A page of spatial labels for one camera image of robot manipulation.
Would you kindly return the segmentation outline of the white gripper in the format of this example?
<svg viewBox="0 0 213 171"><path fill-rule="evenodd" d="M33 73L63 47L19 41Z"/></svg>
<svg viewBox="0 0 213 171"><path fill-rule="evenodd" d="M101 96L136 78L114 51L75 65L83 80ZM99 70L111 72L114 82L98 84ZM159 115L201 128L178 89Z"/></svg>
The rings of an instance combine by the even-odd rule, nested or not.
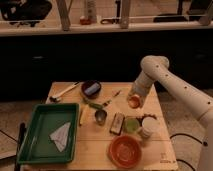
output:
<svg viewBox="0 0 213 171"><path fill-rule="evenodd" d="M138 81L134 81L129 91L129 96L138 95L140 97L140 108L145 104L146 97L149 94L151 87Z"/></svg>

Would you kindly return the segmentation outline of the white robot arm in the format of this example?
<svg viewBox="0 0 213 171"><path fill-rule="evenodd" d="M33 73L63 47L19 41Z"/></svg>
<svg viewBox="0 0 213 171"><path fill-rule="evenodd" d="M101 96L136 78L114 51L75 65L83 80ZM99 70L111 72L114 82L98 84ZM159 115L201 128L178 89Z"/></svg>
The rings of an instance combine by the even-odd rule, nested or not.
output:
<svg viewBox="0 0 213 171"><path fill-rule="evenodd" d="M142 108L152 85L159 82L182 102L205 128L197 171L213 171L213 97L171 73L165 56L148 55L140 62L141 72L127 96L131 108Z"/></svg>

